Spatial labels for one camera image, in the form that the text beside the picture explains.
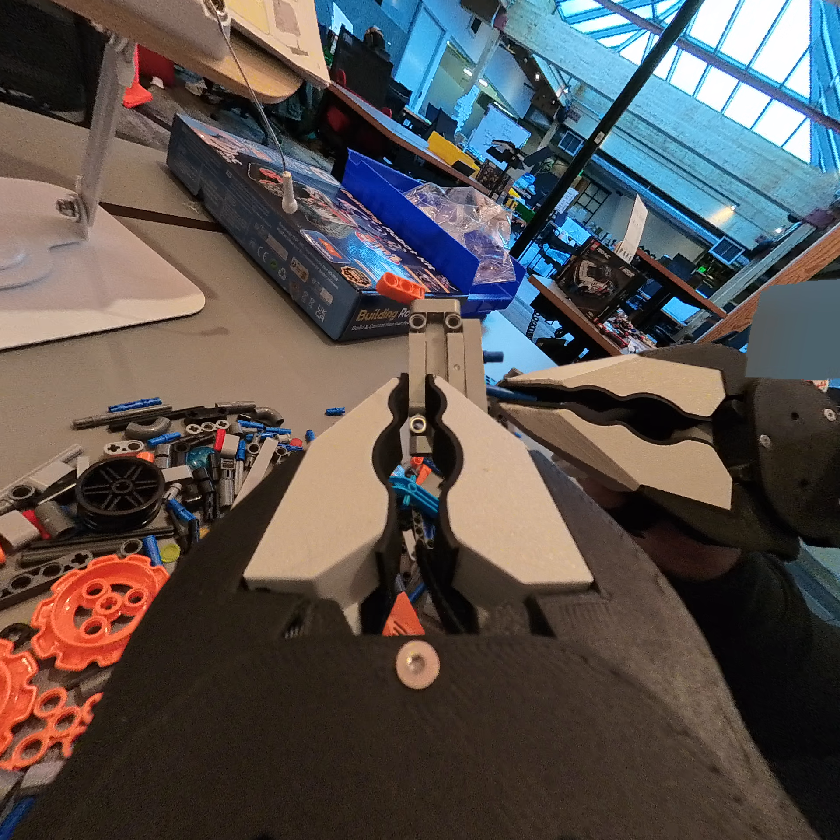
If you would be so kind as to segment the pile of building pieces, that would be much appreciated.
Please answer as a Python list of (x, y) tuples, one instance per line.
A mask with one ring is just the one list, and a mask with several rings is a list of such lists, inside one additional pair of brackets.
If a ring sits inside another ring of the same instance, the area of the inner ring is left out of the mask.
[[(84, 447), (69, 447), (2, 489), (2, 638), (14, 644), (16, 654), (35, 656), (31, 639), (36, 631), (31, 621), (36, 606), (49, 596), (58, 579), (84, 569), (96, 558), (143, 555), (153, 565), (164, 566), (170, 577), (178, 561), (244, 494), (263, 445), (268, 445), (266, 468), (270, 469), (314, 440), (312, 431), (304, 439), (293, 437), (282, 422), (269, 409), (248, 403), (217, 403), (176, 412), (154, 398), (111, 406), (99, 418), (75, 421), (77, 431), (101, 426), (110, 433), (99, 455), (90, 458)], [(77, 517), (77, 478), (91, 465), (113, 456), (150, 461), (163, 472), (162, 507), (145, 528), (94, 532)], [(37, 661), (38, 673), (31, 680), (37, 696), (63, 686), (74, 705), (98, 691), (103, 696), (118, 663), (66, 671), (55, 667), (53, 659)], [(2, 838), (14, 836), (17, 825), (68, 759), (60, 747), (54, 747), (25, 770), (2, 770)]]

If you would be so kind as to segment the light grey rectangular frame piece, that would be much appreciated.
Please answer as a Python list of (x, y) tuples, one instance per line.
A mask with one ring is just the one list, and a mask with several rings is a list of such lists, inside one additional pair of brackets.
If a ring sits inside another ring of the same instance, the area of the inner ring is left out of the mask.
[(408, 451), (430, 456), (434, 431), (426, 396), (429, 375), (445, 380), (479, 409), (488, 408), (481, 324), (463, 318), (459, 299), (424, 298), (412, 303), (408, 328)]

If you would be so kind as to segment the orange cone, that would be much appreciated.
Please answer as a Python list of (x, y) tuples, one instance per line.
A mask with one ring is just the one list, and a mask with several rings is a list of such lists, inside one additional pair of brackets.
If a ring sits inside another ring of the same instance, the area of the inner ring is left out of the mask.
[(126, 109), (136, 109), (153, 101), (153, 94), (140, 83), (140, 59), (139, 48), (134, 47), (133, 52), (133, 79), (122, 97), (122, 105)]

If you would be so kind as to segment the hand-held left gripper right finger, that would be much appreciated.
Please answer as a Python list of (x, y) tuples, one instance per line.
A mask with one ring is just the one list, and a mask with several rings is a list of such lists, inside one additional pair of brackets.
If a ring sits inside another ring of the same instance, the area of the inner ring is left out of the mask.
[(425, 381), (444, 481), (425, 581), (444, 629), (478, 610), (587, 592), (594, 577), (527, 446), (440, 376)]

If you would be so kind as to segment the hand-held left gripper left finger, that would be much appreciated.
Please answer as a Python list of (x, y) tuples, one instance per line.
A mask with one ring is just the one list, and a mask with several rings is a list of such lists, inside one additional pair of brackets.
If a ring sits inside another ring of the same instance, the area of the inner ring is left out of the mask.
[(376, 546), (393, 524), (391, 471), (402, 458), (407, 375), (308, 447), (244, 572), (250, 590), (336, 602), (352, 631), (381, 583)]

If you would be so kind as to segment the black car model box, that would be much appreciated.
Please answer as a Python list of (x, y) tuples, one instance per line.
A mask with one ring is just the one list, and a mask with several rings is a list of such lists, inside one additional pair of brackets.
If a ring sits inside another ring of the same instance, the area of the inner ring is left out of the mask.
[(591, 236), (554, 282), (587, 318), (604, 321), (647, 282), (644, 274)]

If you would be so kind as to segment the person's right hand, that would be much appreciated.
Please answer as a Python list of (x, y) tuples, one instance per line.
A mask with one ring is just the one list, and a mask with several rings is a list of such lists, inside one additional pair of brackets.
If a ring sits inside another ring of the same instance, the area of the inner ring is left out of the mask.
[(742, 555), (737, 548), (699, 542), (670, 521), (660, 521), (632, 539), (661, 572), (682, 581), (715, 580), (729, 572)]

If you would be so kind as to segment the instruction booklet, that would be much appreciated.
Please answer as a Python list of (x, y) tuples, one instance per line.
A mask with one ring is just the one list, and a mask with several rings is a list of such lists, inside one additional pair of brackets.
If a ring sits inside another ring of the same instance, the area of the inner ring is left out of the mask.
[(330, 84), (313, 1), (225, 1), (232, 28), (314, 87)]

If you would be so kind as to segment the person's right forearm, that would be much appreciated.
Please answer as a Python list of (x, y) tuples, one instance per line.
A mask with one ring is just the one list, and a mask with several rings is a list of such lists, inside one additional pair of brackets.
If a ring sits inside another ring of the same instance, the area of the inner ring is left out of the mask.
[(821, 838), (839, 838), (839, 634), (783, 567), (747, 553), (710, 581), (668, 577), (704, 634), (736, 707)]

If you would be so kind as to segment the blue storage bin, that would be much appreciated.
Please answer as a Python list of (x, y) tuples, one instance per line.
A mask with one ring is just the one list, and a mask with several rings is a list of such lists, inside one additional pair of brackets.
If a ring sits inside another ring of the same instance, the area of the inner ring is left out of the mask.
[(348, 152), (342, 186), (384, 226), (466, 297), (465, 314), (483, 317), (508, 308), (525, 277), (514, 259), (510, 279), (478, 281), (480, 259), (437, 221), (406, 198), (420, 183), (354, 150)]

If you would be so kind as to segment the orange connector piece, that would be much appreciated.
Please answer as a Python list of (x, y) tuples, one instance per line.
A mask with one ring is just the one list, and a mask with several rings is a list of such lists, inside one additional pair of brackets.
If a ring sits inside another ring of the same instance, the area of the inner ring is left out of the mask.
[(410, 306), (426, 297), (426, 288), (413, 280), (398, 276), (391, 271), (384, 273), (375, 284), (375, 292), (383, 298)]

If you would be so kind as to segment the yellow bin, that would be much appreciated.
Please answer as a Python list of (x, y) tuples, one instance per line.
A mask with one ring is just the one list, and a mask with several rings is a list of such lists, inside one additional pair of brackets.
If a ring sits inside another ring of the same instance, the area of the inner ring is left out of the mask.
[(437, 131), (430, 133), (427, 144), (431, 153), (459, 172), (469, 176), (473, 176), (478, 172), (480, 164)]

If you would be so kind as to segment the black metal pole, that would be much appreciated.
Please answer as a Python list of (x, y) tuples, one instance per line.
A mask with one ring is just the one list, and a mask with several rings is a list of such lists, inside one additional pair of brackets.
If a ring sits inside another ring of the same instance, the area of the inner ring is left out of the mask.
[(613, 130), (629, 105), (644, 88), (644, 85), (654, 74), (656, 67), (668, 53), (671, 46), (682, 36), (684, 30), (697, 14), (702, 4), (704, 4), (703, 1), (685, 1), (682, 3), (676, 16), (658, 37), (656, 45), (647, 53), (626, 85), (620, 90), (610, 108), (605, 112), (604, 117), (598, 122), (593, 134), (583, 142), (557, 184), (537, 207), (531, 221), (528, 222), (513, 246), (511, 250), (512, 257), (521, 257), (536, 236), (543, 231), (556, 207), (559, 205), (560, 200), (572, 187), (576, 179), (583, 172), (585, 166), (592, 159), (594, 153), (600, 149), (606, 136)]

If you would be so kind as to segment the white book stand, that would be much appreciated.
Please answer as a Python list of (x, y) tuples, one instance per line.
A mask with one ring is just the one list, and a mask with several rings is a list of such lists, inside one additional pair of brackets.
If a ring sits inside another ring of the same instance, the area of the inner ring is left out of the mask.
[(87, 145), (73, 191), (1, 179), (2, 349), (192, 316), (204, 294), (100, 208), (133, 52), (143, 46), (252, 102), (303, 80), (232, 28), (224, 2), (57, 2), (106, 32)]

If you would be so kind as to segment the black spoked wheel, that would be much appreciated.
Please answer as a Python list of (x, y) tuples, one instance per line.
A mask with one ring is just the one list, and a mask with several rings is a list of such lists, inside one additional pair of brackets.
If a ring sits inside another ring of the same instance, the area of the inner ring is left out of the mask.
[(134, 456), (103, 458), (77, 478), (77, 517), (94, 532), (143, 529), (158, 516), (164, 494), (163, 472), (153, 462)]

